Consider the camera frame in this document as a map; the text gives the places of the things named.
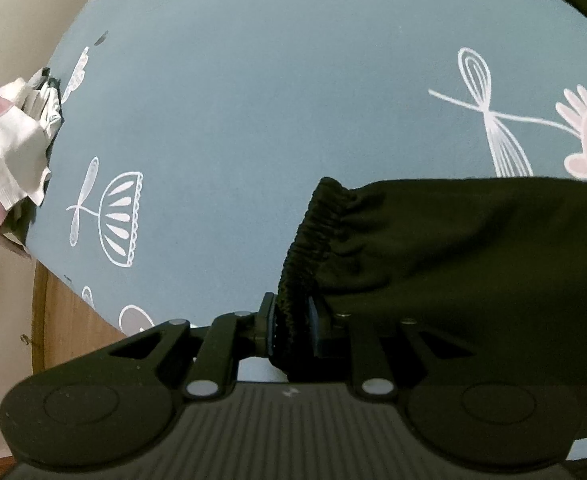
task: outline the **blue fabric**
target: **blue fabric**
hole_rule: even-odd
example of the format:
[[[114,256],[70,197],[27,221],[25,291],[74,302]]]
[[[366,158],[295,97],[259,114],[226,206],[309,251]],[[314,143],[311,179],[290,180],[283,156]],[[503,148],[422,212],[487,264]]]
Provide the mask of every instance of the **blue fabric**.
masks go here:
[[[429,93],[478,107],[461,48],[487,63],[497,112],[568,127],[555,104],[587,89],[587,19],[562,0],[91,0],[51,59],[61,88],[86,46],[27,245],[76,293],[91,289],[113,325],[139,307],[120,319],[126,330],[144,328],[140,310],[203,325],[257,309],[322,176],[349,187],[496,176],[483,114]],[[500,120],[533,174],[571,178],[563,162],[578,137]],[[72,247],[67,208],[94,157]],[[144,177],[123,267],[107,256],[119,258],[105,232],[122,242],[106,227],[110,197],[101,218],[88,211],[128,172]]]

